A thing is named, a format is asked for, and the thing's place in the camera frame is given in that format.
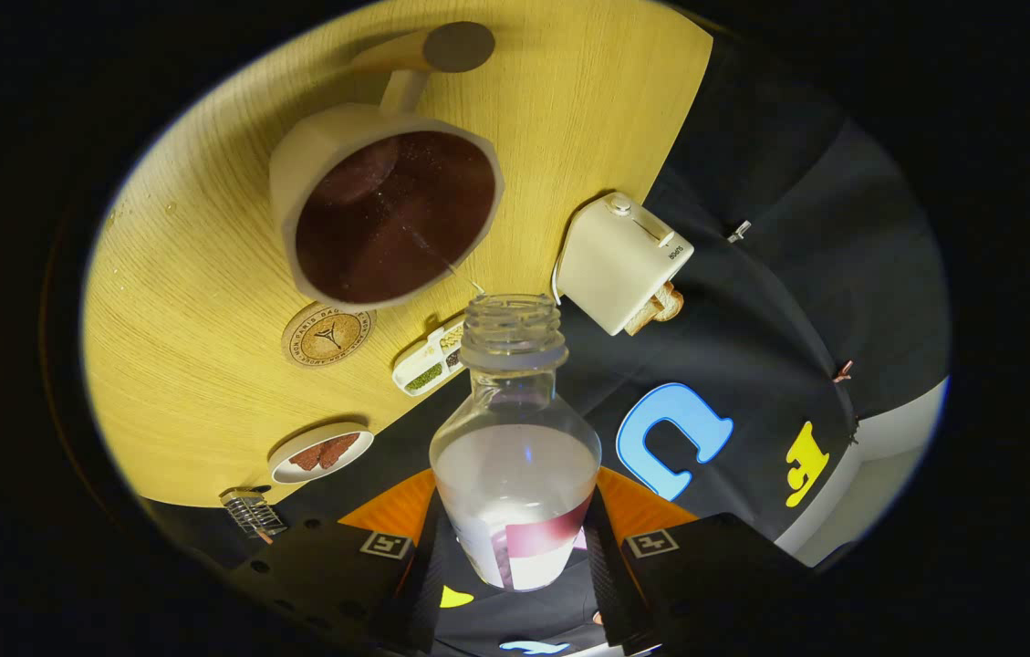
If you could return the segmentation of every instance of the clear glass bottle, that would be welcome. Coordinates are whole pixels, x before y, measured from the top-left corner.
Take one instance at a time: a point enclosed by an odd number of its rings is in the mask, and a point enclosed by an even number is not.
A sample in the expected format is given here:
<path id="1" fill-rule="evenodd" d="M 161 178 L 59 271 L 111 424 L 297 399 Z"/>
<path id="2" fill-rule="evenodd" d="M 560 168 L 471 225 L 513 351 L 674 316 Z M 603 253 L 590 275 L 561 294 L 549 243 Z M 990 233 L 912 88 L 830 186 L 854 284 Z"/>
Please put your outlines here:
<path id="1" fill-rule="evenodd" d="M 599 469 L 599 438 L 555 393 L 568 360 L 547 296 L 482 296 L 459 357 L 472 394 L 435 434 L 430 464 L 478 577 L 535 590 L 568 564 Z"/>

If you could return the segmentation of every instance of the brown liquid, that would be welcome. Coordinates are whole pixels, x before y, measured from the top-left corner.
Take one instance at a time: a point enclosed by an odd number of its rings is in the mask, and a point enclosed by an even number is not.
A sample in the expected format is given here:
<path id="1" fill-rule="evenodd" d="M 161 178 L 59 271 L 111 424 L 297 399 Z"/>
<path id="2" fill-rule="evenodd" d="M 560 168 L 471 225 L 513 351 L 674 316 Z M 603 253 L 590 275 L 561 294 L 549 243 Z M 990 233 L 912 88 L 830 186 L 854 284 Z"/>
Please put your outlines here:
<path id="1" fill-rule="evenodd" d="M 300 267 L 334 300 L 397 299 L 461 256 L 493 197 L 490 163 L 472 142 L 444 132 L 382 139 L 315 186 L 297 228 Z"/>

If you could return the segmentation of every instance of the green herbs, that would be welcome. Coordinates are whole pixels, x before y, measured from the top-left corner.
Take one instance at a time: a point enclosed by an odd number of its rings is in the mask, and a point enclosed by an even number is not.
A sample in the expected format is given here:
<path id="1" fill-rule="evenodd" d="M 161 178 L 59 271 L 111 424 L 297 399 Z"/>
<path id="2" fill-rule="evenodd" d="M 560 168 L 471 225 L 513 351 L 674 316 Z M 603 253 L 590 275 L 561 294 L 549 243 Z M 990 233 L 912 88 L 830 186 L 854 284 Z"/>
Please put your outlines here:
<path id="1" fill-rule="evenodd" d="M 405 389 L 415 392 L 420 390 L 422 387 L 426 386 L 426 383 L 433 381 L 441 375 L 441 364 L 431 367 L 430 370 L 425 370 L 418 378 L 411 380 L 409 383 L 405 384 Z"/>

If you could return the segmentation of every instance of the yellow table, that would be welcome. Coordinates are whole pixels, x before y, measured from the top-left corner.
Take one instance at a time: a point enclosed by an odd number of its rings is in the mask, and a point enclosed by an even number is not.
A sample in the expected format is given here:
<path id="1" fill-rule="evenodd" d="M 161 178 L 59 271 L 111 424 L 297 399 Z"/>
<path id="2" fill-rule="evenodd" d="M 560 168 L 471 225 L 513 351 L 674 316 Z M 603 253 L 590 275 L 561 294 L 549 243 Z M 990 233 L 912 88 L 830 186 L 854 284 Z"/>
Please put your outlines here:
<path id="1" fill-rule="evenodd" d="M 473 288 L 449 277 L 381 310 L 372 337 L 332 366 L 286 360 L 283 330 L 310 300 L 272 228 L 268 158 L 300 117 L 377 103 L 387 75 L 353 75 L 357 51 L 457 20 L 490 27 L 496 51 L 432 75 L 418 112 L 499 151 L 507 192 L 460 268 L 491 293 L 546 292 L 585 201 L 613 188 L 645 199 L 712 48 L 681 13 L 643 0 L 397 0 L 311 30 L 198 101 L 124 184 L 85 297 L 94 411 L 138 494 L 217 507 L 228 487 L 272 484 L 268 456 L 299 428 L 351 419 L 380 433 L 421 401 L 393 386 L 393 358 Z M 273 484 L 268 499 L 297 487 Z"/>

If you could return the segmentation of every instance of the white mug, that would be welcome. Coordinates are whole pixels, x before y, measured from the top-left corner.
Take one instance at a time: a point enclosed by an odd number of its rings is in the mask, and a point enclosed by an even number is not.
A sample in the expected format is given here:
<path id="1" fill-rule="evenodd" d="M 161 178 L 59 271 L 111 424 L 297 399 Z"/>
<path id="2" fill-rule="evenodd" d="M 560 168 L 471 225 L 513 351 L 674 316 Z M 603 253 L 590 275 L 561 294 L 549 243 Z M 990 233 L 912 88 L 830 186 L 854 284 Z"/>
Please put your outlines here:
<path id="1" fill-rule="evenodd" d="M 432 71 L 481 66 L 490 31 L 456 22 L 365 50 L 392 70 L 380 105 L 307 116 L 270 158 L 270 201 L 300 292 L 347 312 L 405 303 L 490 230 L 504 182 L 489 141 L 414 109 Z"/>

